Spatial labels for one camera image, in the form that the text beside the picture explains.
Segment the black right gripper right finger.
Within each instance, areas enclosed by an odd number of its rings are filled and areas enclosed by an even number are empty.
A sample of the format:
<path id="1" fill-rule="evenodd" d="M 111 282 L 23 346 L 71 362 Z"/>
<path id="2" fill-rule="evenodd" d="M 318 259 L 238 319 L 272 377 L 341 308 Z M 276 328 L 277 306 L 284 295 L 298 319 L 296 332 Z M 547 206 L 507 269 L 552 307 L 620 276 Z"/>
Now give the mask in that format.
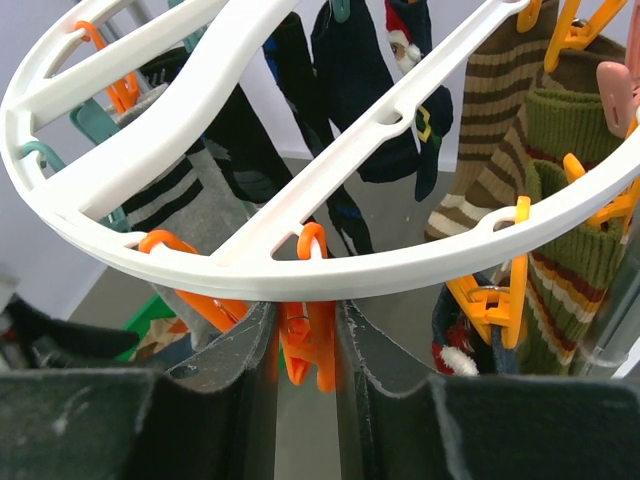
<path id="1" fill-rule="evenodd" d="M 431 371 L 349 301 L 336 306 L 346 479 L 635 479 L 639 384 Z"/>

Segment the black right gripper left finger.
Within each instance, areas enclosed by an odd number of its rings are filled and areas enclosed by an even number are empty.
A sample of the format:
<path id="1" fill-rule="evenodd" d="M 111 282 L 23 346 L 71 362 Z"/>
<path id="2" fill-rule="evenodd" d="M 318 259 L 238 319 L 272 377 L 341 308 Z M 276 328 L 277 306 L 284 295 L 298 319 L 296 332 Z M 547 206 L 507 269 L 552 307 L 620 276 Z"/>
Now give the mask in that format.
<path id="1" fill-rule="evenodd" d="M 167 372 L 42 369 L 1 378 L 5 479 L 270 479 L 278 309 L 257 303 Z"/>

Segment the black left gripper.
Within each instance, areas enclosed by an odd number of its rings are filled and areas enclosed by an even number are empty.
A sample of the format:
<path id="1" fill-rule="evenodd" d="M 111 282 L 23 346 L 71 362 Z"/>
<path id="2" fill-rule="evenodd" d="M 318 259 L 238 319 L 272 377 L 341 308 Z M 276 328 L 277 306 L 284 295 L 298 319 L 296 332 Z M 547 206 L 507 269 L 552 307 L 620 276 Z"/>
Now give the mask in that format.
<path id="1" fill-rule="evenodd" d="M 53 318 L 17 294 L 10 297 L 1 318 L 8 322 L 1 344 L 16 346 L 31 369 L 123 367 L 117 358 L 140 340 L 134 331 Z"/>

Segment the navy santa pattern sock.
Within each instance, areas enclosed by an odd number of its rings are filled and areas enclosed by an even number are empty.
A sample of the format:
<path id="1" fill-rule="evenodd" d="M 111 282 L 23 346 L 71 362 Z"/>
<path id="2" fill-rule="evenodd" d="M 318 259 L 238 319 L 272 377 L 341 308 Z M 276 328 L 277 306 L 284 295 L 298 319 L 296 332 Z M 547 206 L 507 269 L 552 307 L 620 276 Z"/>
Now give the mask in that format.
<path id="1" fill-rule="evenodd" d="M 480 273 L 473 274 L 480 285 L 492 284 Z M 432 356 L 435 368 L 445 375 L 516 375 L 519 366 L 516 347 L 505 349 L 500 341 L 497 328 L 493 328 L 495 346 L 486 344 L 462 313 L 446 285 L 432 314 Z"/>

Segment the olive green striped sock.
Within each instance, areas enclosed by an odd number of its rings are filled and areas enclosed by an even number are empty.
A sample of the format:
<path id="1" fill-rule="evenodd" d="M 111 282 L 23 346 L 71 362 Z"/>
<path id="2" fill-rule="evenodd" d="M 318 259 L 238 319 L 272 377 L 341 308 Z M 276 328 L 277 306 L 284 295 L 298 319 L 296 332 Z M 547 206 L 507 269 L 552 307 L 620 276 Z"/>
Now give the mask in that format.
<path id="1" fill-rule="evenodd" d="M 600 96 L 569 90 L 534 89 L 525 100 L 525 149 L 557 165 L 571 153 L 590 170 L 621 144 L 607 126 Z"/>

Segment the brown striped sock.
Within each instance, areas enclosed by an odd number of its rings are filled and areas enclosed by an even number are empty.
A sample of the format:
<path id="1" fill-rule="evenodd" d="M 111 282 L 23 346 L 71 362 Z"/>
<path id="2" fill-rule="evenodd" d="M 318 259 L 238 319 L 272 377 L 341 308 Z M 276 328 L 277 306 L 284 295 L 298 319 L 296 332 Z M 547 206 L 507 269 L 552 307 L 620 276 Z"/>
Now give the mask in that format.
<path id="1" fill-rule="evenodd" d="M 545 72 L 543 60 L 559 4 L 545 1 L 526 33 L 508 18 L 469 57 L 463 95 L 458 160 L 449 192 L 425 226 L 428 241 L 466 232 L 491 211 L 514 204 L 525 192 L 527 94 L 534 89 L 596 93 L 596 69 L 621 62 L 625 48 L 604 35 L 583 50 L 564 50 L 559 64 Z"/>

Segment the pink clip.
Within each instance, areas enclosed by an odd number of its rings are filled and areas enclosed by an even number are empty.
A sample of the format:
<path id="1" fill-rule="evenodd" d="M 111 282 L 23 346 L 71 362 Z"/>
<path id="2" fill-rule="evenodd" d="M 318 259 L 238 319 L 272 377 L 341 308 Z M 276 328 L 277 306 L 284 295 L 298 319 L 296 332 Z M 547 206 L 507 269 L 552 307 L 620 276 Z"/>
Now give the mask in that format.
<path id="1" fill-rule="evenodd" d="M 598 65 L 596 79 L 607 127 L 624 139 L 639 106 L 639 74 L 624 64 L 605 61 Z"/>

